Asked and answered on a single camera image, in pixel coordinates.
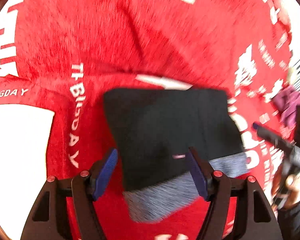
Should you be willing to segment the person's right hand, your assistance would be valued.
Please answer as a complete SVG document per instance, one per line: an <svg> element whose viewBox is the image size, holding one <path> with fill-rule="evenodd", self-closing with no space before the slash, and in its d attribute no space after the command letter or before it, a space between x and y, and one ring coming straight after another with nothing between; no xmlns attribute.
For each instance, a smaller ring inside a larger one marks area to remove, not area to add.
<svg viewBox="0 0 300 240"><path fill-rule="evenodd" d="M271 188L271 196L274 197L279 188L281 182L281 173L282 173L283 165L281 164L277 171L274 174L273 184ZM296 206L300 202L300 172L297 175L291 174L286 179L286 187L289 189L290 194L282 208L282 210L288 210Z"/></svg>

